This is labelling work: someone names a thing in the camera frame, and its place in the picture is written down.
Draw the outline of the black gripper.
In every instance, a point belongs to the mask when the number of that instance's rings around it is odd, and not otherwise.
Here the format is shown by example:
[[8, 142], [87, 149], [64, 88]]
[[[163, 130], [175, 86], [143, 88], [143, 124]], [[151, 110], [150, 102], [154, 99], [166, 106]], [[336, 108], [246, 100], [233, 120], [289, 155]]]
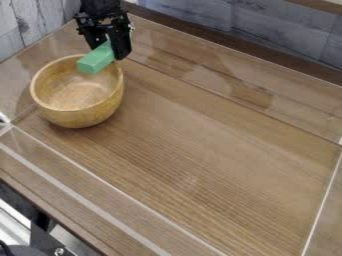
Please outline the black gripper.
[[123, 60], [133, 51], [131, 21], [122, 0], [80, 0], [80, 11], [74, 19], [78, 32], [84, 35], [91, 49], [98, 48], [110, 37], [116, 60]]

